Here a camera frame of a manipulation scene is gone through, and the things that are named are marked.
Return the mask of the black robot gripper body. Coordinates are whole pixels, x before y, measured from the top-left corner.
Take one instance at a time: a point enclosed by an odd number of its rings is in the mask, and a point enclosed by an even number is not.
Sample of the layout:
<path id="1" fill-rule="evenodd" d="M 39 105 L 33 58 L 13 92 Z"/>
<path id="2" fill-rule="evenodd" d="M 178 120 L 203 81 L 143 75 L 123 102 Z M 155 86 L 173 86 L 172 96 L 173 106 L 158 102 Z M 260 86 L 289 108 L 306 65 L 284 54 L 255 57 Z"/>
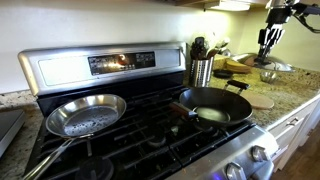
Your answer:
<path id="1" fill-rule="evenodd" d="M 272 8 L 269 10 L 267 26 L 259 32 L 258 43 L 261 47 L 273 47 L 284 34 L 282 25 L 287 23 L 291 16 L 289 7 Z"/>

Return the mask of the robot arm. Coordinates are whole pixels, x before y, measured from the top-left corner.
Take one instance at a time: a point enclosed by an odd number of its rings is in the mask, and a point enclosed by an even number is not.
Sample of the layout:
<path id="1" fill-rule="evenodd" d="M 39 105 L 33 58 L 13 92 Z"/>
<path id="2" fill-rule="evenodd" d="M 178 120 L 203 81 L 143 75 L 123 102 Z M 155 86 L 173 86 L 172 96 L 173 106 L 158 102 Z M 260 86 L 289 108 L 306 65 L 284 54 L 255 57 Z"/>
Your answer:
<path id="1" fill-rule="evenodd" d="M 255 62 L 259 65 L 269 64 L 270 51 L 282 38 L 285 32 L 282 26 L 289 21 L 291 16 L 312 33 L 320 33 L 319 29 L 311 27 L 306 21 L 309 15 L 320 15 L 320 7 L 317 4 L 308 5 L 301 3 L 300 0 L 270 0 L 267 9 L 267 26 L 259 31 L 260 48 L 255 58 Z"/>

